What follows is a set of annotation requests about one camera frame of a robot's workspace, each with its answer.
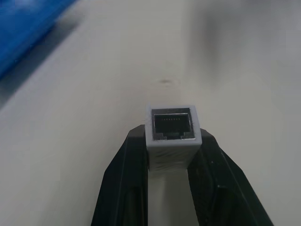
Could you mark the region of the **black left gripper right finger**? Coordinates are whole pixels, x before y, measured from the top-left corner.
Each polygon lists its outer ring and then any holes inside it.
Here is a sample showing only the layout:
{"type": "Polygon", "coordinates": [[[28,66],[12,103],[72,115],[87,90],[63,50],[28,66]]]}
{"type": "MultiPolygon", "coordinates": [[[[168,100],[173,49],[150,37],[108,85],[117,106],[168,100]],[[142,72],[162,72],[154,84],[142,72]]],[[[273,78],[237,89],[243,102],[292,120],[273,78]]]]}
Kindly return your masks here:
{"type": "Polygon", "coordinates": [[[199,226],[274,226],[242,169],[212,134],[201,137],[187,169],[199,226]]]}

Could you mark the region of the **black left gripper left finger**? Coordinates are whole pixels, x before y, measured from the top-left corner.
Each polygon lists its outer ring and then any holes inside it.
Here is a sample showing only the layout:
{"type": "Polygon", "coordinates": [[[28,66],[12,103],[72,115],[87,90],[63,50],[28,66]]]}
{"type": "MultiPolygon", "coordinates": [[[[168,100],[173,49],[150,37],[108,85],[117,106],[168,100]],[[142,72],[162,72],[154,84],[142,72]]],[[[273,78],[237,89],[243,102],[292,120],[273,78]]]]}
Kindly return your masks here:
{"type": "Polygon", "coordinates": [[[148,226],[145,126],[130,130],[104,172],[91,226],[148,226]]]}

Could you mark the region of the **white ethernet coupler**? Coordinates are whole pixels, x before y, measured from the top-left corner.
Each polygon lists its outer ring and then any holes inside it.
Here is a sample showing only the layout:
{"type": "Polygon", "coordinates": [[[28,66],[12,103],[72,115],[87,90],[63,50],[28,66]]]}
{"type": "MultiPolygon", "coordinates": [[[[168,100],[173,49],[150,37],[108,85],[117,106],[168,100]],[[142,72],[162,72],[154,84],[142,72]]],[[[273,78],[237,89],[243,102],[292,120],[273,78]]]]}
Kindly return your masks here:
{"type": "Polygon", "coordinates": [[[185,170],[202,145],[194,105],[149,105],[145,120],[149,170],[185,170]]]}

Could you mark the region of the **blue plastic bin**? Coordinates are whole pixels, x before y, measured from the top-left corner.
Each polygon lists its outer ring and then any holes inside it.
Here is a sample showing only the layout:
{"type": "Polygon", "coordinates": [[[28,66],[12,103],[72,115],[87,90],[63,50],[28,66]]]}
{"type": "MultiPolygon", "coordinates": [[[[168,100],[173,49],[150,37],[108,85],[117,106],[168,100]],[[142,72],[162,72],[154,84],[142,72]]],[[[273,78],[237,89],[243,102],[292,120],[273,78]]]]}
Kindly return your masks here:
{"type": "Polygon", "coordinates": [[[0,0],[0,78],[77,0],[0,0]]]}

